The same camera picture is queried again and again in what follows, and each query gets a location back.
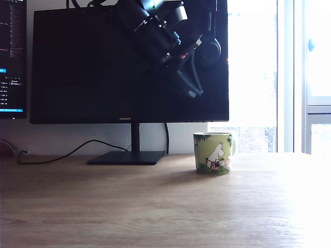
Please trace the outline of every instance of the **monitor stand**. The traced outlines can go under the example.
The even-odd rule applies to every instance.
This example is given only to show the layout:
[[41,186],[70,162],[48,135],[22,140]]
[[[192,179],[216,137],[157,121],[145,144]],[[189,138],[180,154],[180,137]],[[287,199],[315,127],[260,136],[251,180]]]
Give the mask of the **monitor stand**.
[[155,165],[164,151],[140,151],[140,124],[131,123],[131,151],[111,151],[88,161],[90,165]]

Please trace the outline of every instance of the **moomin character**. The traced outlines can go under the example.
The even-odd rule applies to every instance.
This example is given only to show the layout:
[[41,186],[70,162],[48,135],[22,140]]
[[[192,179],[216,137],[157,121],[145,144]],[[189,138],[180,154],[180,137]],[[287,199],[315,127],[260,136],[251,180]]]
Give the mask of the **moomin character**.
[[220,166],[219,157],[224,156],[223,143],[219,143],[212,154],[206,158],[206,163],[209,169],[218,171]]

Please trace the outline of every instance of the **moomin mug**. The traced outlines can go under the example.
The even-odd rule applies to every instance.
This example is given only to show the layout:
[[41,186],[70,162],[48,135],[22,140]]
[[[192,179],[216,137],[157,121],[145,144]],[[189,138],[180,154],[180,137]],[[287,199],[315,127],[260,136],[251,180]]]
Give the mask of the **moomin mug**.
[[193,138],[197,171],[217,175],[231,171],[236,150],[232,133],[195,133]]

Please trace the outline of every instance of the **white wall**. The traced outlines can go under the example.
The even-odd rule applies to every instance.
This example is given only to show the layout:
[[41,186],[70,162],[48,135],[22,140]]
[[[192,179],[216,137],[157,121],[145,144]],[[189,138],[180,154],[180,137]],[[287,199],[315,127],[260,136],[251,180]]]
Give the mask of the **white wall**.
[[[27,37],[28,37],[28,78],[31,78],[33,14],[35,10],[60,9],[66,7],[65,0],[28,0]],[[78,0],[86,6],[88,0]],[[171,123],[170,153],[194,153],[193,133],[206,132],[207,123]],[[0,137],[13,143],[19,150],[29,149],[37,155],[66,154],[81,143],[99,139],[113,145],[127,148],[130,145],[130,125],[31,125],[27,120],[3,120],[0,122]],[[166,133],[163,124],[141,125],[141,150],[162,151],[166,148]],[[89,144],[76,154],[103,154],[112,150],[102,144]]]

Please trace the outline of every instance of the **mug handle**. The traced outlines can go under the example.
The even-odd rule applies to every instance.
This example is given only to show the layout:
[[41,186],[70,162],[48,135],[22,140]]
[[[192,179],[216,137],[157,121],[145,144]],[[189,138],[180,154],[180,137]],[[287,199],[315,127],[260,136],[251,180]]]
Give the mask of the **mug handle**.
[[232,139],[232,142],[233,142],[233,144],[232,144],[232,156],[234,156],[235,153],[236,153],[236,150],[237,150],[237,143],[236,143],[235,139]]

